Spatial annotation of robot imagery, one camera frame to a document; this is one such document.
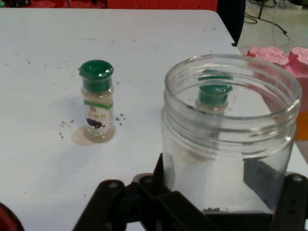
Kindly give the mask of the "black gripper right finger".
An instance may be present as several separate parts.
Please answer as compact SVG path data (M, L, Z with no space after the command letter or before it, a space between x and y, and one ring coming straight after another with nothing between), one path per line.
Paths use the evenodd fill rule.
M272 231L304 231L308 219L308 179L300 174L286 176L271 223Z

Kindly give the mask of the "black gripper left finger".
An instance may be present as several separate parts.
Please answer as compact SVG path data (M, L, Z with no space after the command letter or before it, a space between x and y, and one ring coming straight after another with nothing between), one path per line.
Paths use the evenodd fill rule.
M126 186L105 180L82 212L75 231L124 231L139 222L146 231L215 231L215 224L180 192L164 184L163 157L154 172Z

